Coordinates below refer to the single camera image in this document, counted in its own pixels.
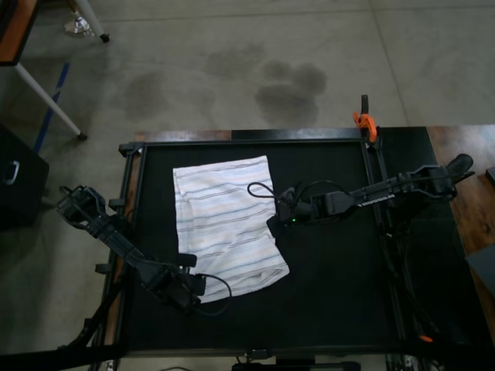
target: floor stain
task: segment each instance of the floor stain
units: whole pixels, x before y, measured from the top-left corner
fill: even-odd
[[[321,94],[326,89],[326,74],[310,63],[303,64],[292,74],[292,83],[308,94]]]
[[[198,110],[201,117],[206,118],[208,128],[216,128],[216,121],[213,115],[213,106],[215,105],[215,93],[211,89],[189,90],[187,98],[191,104]]]
[[[210,54],[204,71],[228,80],[240,79],[247,76],[265,58],[266,52],[262,45],[249,44],[242,49],[226,49]]]
[[[271,61],[263,67],[263,74],[267,80],[279,81],[260,87],[254,95],[266,122],[277,128],[304,128],[316,123],[316,96],[326,89],[323,71],[309,63],[293,69],[288,63]]]
[[[309,126],[318,117],[314,98],[288,83],[262,87],[254,99],[264,120],[279,128]]]
[[[152,71],[133,77],[125,88],[125,113],[136,124],[167,111],[169,103],[161,86],[163,73]]]
[[[292,67],[287,62],[272,60],[263,67],[263,76],[267,80],[286,81],[292,75]]]

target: white striped towel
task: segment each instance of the white striped towel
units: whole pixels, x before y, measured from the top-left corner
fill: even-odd
[[[251,182],[273,189],[266,156],[173,169],[179,252],[195,254],[191,273],[223,278],[238,296],[257,291],[288,274],[266,220],[275,214],[273,199],[248,194]],[[269,196],[262,187],[253,193]],[[207,278],[203,303],[228,296],[227,287]]]

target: orange part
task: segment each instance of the orange part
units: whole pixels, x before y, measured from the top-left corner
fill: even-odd
[[[377,125],[374,124],[374,119],[369,114],[357,115],[353,113],[354,122],[359,129],[368,129],[370,132],[370,143],[377,141]]]
[[[426,336],[426,335],[420,335],[419,338],[423,341],[423,342],[433,342],[433,339],[430,338],[429,336]]]

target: black table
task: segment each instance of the black table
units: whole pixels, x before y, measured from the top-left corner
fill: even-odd
[[[135,223],[133,241],[162,259],[176,255],[174,167],[267,155],[276,192],[299,180],[332,179],[355,189],[378,177],[357,129],[198,135],[161,134],[152,140],[163,143],[138,145],[128,156],[121,197]],[[425,128],[384,128],[381,137],[390,176],[435,163]],[[130,283],[110,311],[104,343],[123,345],[129,356],[238,356],[253,349],[277,356],[400,352],[404,339],[418,335],[411,311],[387,279],[372,208],[338,224],[291,230],[278,247],[289,276],[233,298],[218,318],[184,318]],[[489,345],[448,204],[413,220],[407,249],[415,295],[444,335],[459,344]],[[111,262],[115,278],[122,264],[115,257]]]

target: blue tape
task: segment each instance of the blue tape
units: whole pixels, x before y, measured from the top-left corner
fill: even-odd
[[[67,77],[67,74],[69,73],[69,66],[70,63],[65,63],[62,67],[62,72],[60,73],[59,81],[56,83],[56,88],[60,89],[63,86],[63,83],[65,83],[65,78]]]
[[[65,79],[67,77],[67,74],[69,73],[69,67],[70,67],[70,63],[63,64],[62,71],[60,72],[59,80],[56,83],[57,89],[60,89],[63,86],[63,83],[65,83]],[[60,98],[60,91],[58,91],[52,97],[55,103],[59,101],[59,98]],[[39,154],[39,151],[41,150],[41,146],[43,145],[43,141],[45,140],[45,135],[48,131],[48,127],[52,120],[52,116],[53,116],[53,111],[51,108],[48,108],[48,110],[45,113],[45,117],[43,118],[41,128],[39,129],[38,138],[36,138],[36,143],[34,144],[34,152],[36,154]]]
[[[60,92],[55,94],[52,99],[53,101],[58,102],[60,97]],[[36,138],[36,143],[34,144],[34,152],[39,154],[41,150],[41,146],[43,145],[43,141],[45,140],[46,132],[48,131],[48,127],[52,120],[53,110],[51,108],[45,113],[45,117],[43,118],[43,123],[41,124],[41,129],[39,129],[38,138]]]

